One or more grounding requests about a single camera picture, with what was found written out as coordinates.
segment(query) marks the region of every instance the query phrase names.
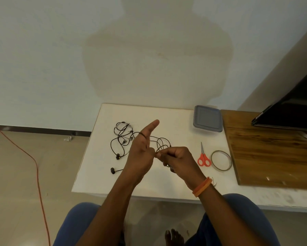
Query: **plastic container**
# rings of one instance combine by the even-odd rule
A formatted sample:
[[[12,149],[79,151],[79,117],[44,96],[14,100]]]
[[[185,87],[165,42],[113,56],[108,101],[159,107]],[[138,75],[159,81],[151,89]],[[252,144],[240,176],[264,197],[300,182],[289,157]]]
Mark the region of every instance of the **plastic container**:
[[[219,109],[196,105],[193,113],[193,126],[206,131],[222,132],[223,120]]]

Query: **brown wooden surface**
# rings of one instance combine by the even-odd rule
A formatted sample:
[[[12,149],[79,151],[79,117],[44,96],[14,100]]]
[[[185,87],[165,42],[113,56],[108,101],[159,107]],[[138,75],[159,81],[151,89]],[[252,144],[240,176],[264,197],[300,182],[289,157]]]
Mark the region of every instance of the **brown wooden surface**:
[[[307,139],[297,131],[251,126],[256,112],[221,112],[239,185],[307,189]]]

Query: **white table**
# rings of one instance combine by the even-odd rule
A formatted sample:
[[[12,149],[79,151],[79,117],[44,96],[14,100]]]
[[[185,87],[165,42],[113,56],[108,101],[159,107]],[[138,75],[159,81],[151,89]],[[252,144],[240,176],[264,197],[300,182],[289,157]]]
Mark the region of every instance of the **white table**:
[[[192,110],[102,104],[72,191],[107,196],[120,173],[111,174],[110,168],[122,169],[126,163],[126,157],[117,160],[110,148],[110,141],[116,137],[113,133],[115,124],[125,121],[133,126],[134,131],[140,131],[155,119],[159,119],[160,124],[152,135],[167,138],[172,146],[188,147],[195,160],[200,156],[200,142],[208,157],[218,149],[229,153],[224,131],[198,131],[192,127]],[[245,195],[262,209],[307,212],[307,190],[239,186],[233,167],[227,172],[217,171],[213,167],[201,169],[206,176],[214,178],[216,189],[221,194]],[[184,181],[158,159],[154,159],[152,168],[132,196],[199,203]]]

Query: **person's right hand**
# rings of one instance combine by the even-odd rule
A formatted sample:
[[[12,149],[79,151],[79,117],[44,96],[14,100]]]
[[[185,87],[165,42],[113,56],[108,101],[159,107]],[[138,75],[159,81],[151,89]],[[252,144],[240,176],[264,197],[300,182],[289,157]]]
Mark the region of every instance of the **person's right hand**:
[[[171,171],[183,179],[192,191],[206,179],[187,147],[166,148],[157,152],[156,157],[164,166],[170,165]]]

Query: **ring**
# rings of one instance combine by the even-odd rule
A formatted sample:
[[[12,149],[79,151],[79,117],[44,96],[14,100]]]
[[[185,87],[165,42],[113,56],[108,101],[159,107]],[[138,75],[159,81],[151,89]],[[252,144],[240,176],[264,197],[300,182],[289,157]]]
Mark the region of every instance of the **ring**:
[[[139,134],[140,134],[140,135],[143,135],[143,137],[144,137],[145,139],[147,139],[146,136],[145,136],[142,132],[139,132]]]
[[[215,164],[214,164],[214,162],[213,162],[213,154],[216,153],[216,152],[220,152],[220,153],[224,154],[226,157],[228,157],[230,165],[229,165],[229,167],[228,167],[227,169],[220,169],[220,168],[218,168],[217,166],[215,166]],[[216,151],[214,151],[214,152],[212,153],[212,155],[211,155],[211,161],[212,161],[212,165],[213,165],[216,169],[218,169],[218,170],[220,170],[220,171],[227,171],[227,170],[229,170],[229,169],[232,167],[232,159],[231,159],[231,156],[229,156],[228,153],[226,153],[226,152],[224,152],[224,151],[222,151],[222,150],[216,150]]]

